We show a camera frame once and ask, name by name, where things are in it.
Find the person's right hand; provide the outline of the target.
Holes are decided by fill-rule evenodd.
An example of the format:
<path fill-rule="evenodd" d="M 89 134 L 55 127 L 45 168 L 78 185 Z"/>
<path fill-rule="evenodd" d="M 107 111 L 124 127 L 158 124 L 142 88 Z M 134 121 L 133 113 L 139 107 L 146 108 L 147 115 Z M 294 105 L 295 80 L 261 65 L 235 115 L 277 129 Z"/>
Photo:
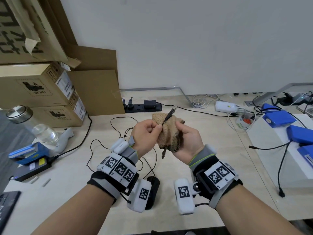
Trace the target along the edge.
<path fill-rule="evenodd" d="M 172 152 L 172 154 L 181 162 L 188 165 L 192 159 L 204 149 L 200 133 L 198 130 L 190 127 L 190 138 L 182 138 L 178 151 Z"/>

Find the person's left hand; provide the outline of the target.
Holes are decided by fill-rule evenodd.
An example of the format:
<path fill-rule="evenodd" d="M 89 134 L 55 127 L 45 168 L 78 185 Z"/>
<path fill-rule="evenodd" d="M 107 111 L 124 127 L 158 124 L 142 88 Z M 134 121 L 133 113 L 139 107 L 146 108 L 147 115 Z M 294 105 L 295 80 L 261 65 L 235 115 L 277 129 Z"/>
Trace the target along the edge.
<path fill-rule="evenodd" d="M 157 139 L 150 138 L 148 136 L 148 127 L 158 125 L 151 119 L 146 119 L 138 122 L 131 132 L 131 136 L 134 139 L 134 145 L 132 148 L 136 150 L 138 159 L 150 152 L 157 143 Z"/>

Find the brown burlap drawstring pouch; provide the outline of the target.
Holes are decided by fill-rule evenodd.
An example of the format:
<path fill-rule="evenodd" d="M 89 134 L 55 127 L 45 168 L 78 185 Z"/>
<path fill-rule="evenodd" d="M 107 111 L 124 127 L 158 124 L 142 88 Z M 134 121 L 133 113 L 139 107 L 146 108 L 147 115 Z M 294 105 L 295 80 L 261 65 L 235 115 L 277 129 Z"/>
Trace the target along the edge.
<path fill-rule="evenodd" d="M 155 123 L 162 125 L 162 131 L 158 136 L 157 144 L 163 150 L 163 159 L 166 151 L 174 153 L 179 150 L 183 138 L 182 131 L 177 128 L 176 122 L 184 124 L 185 121 L 182 118 L 176 117 L 174 114 L 167 118 L 168 114 L 162 112 L 153 113 L 151 116 Z"/>

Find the person's right forearm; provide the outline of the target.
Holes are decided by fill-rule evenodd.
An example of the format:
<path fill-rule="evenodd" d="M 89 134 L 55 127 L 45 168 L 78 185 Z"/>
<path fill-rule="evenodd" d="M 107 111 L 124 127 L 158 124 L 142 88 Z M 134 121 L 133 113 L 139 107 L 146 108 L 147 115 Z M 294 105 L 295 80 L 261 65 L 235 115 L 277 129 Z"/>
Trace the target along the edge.
<path fill-rule="evenodd" d="M 231 235 L 303 235 L 242 185 L 223 195 L 215 210 Z"/>

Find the person's left forearm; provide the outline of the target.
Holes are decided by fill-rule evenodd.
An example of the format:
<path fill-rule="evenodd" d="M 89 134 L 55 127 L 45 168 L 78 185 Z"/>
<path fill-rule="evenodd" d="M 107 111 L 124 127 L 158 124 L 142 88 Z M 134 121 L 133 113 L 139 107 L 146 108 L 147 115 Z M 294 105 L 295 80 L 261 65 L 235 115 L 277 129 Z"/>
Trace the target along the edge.
<path fill-rule="evenodd" d="M 106 192 L 87 184 L 31 235 L 98 235 L 113 202 Z"/>

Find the black power strip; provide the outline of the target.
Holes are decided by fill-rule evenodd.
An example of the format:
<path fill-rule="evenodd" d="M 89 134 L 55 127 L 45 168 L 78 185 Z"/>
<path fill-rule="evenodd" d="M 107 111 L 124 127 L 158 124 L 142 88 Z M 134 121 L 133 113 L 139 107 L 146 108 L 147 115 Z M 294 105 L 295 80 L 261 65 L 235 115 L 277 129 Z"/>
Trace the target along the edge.
<path fill-rule="evenodd" d="M 144 113 L 144 112 L 161 112 L 162 105 L 156 100 L 144 100 L 143 104 L 133 104 L 132 98 L 126 104 L 125 99 L 122 98 L 125 113 Z"/>

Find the white power adapter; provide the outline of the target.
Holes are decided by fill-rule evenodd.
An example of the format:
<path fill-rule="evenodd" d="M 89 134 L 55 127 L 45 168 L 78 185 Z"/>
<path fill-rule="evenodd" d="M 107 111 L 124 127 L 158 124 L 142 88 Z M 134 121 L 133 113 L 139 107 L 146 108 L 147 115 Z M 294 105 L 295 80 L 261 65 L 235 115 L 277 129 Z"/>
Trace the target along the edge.
<path fill-rule="evenodd" d="M 243 107 L 240 107 L 230 102 L 216 101 L 215 110 L 218 112 L 231 114 L 241 112 L 243 110 Z"/>

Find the left wrist band with markers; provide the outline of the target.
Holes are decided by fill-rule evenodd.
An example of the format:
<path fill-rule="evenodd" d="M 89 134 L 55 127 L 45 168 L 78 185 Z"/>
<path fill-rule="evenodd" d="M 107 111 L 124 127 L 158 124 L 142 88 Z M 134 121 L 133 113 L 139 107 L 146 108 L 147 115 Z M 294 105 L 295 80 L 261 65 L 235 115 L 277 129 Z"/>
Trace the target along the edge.
<path fill-rule="evenodd" d="M 128 141 L 118 139 L 111 146 L 111 153 L 99 164 L 87 184 L 104 191 L 114 202 L 121 193 L 129 195 L 139 178 L 135 166 L 139 159 L 137 151 L 132 148 L 134 144 L 133 136 Z"/>

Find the right wrist band with markers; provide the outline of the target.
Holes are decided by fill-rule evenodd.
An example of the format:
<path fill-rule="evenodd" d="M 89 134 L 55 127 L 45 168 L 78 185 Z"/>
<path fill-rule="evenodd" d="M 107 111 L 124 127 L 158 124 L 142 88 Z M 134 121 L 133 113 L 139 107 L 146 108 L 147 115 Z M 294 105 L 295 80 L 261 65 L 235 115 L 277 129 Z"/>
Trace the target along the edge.
<path fill-rule="evenodd" d="M 199 195 L 209 200 L 212 209 L 226 193 L 243 185 L 235 169 L 219 160 L 209 144 L 192 158 L 188 166 L 199 187 Z"/>

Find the black oval device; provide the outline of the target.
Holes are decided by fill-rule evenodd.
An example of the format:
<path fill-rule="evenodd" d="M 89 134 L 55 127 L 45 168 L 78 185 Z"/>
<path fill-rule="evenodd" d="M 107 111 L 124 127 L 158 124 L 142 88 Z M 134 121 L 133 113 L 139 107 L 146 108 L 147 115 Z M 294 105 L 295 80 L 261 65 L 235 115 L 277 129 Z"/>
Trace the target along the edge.
<path fill-rule="evenodd" d="M 156 195 L 160 186 L 160 180 L 155 176 L 149 176 L 147 181 L 151 182 L 151 190 L 147 200 L 145 210 L 150 210 L 154 206 Z"/>

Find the flat brown cardboard sheet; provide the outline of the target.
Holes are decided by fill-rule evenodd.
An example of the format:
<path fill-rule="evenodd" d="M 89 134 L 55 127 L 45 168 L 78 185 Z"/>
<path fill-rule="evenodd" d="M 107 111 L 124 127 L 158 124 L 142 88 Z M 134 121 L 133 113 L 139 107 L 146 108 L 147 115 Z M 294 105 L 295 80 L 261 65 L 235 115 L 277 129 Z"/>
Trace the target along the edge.
<path fill-rule="evenodd" d="M 116 50 L 67 44 L 66 55 L 80 60 L 68 75 L 90 116 L 125 114 Z"/>

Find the blue battery pack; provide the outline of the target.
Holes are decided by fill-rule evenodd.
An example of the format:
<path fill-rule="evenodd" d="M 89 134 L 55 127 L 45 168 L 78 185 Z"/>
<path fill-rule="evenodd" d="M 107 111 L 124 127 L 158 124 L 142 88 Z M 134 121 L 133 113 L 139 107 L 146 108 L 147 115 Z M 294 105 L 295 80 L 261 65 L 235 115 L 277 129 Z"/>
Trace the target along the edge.
<path fill-rule="evenodd" d="M 263 115 L 263 119 L 271 128 L 291 125 L 296 118 L 284 110 L 277 110 Z"/>
<path fill-rule="evenodd" d="M 272 112 L 276 112 L 276 111 L 280 111 L 281 109 L 276 107 L 276 106 L 273 106 L 273 105 L 270 105 L 268 103 L 264 103 L 262 106 L 261 106 L 261 110 L 260 112 L 261 113 L 264 113 L 264 114 L 267 114 L 267 113 L 272 113 Z"/>
<path fill-rule="evenodd" d="M 304 145 L 313 145 L 313 130 L 290 125 L 286 128 L 289 141 Z"/>
<path fill-rule="evenodd" d="M 297 151 L 313 168 L 313 145 L 301 146 L 297 149 Z"/>

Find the cardboard box with white label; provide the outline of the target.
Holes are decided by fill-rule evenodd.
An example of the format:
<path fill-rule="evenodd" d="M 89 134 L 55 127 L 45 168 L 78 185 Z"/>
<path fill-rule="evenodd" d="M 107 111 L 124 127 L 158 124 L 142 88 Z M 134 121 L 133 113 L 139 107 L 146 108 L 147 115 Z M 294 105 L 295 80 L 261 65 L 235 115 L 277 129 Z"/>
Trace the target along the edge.
<path fill-rule="evenodd" d="M 86 114 L 85 106 L 75 90 L 65 106 L 31 108 L 34 117 L 50 127 L 81 126 Z"/>
<path fill-rule="evenodd" d="M 67 105 L 75 88 L 58 63 L 0 65 L 0 108 Z"/>

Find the flat black box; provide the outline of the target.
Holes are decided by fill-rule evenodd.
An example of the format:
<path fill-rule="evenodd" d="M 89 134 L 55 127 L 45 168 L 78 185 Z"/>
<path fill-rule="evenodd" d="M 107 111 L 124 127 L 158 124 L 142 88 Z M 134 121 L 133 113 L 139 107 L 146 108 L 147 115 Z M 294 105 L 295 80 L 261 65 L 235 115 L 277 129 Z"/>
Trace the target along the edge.
<path fill-rule="evenodd" d="M 51 168 L 53 161 L 53 158 L 42 157 L 29 165 L 20 165 L 16 168 L 13 175 L 10 177 L 10 180 L 18 182 L 28 180 L 29 178 Z"/>

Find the large torn cardboard box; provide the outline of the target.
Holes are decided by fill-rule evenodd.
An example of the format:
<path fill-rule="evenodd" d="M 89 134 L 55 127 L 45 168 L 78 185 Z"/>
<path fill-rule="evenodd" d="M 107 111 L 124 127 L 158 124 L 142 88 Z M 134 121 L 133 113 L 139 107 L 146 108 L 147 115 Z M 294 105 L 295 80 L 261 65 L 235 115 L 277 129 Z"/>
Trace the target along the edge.
<path fill-rule="evenodd" d="M 0 0 L 0 64 L 81 61 L 66 55 L 38 0 Z"/>

